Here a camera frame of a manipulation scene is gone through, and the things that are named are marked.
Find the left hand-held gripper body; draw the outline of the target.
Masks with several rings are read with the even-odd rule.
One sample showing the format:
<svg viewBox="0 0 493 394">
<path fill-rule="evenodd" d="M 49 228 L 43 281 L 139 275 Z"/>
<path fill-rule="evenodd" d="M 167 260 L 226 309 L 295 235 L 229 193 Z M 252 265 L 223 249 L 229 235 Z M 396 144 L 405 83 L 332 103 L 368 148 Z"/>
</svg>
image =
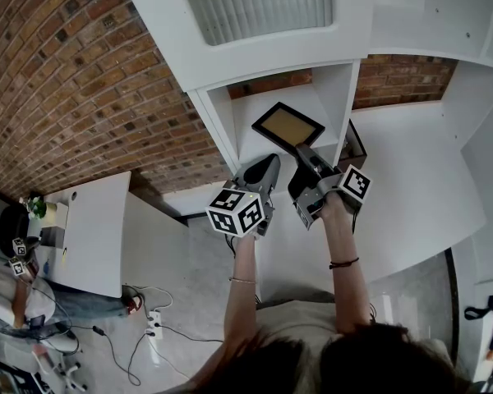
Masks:
<svg viewBox="0 0 493 394">
<path fill-rule="evenodd" d="M 205 208 L 213 229 L 238 238 L 264 236 L 274 214 L 270 198 L 273 190 L 274 184 L 240 186 L 226 181 Z"/>
</svg>

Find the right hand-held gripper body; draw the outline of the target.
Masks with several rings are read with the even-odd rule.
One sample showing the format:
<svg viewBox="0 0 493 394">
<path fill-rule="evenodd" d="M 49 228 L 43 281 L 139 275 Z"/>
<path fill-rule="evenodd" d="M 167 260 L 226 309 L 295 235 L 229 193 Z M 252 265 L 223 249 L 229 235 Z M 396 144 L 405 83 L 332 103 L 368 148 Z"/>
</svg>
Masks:
<svg viewBox="0 0 493 394">
<path fill-rule="evenodd" d="M 314 189 L 304 190 L 299 198 L 293 201 L 297 215 L 307 230 L 319 217 L 319 212 L 324 207 L 329 193 L 339 195 L 344 207 L 352 215 L 352 227 L 355 227 L 357 215 L 371 188 L 372 179 L 353 165 L 350 165 L 346 172 L 341 172 L 337 167 L 334 171 L 335 176 L 317 181 Z"/>
</svg>

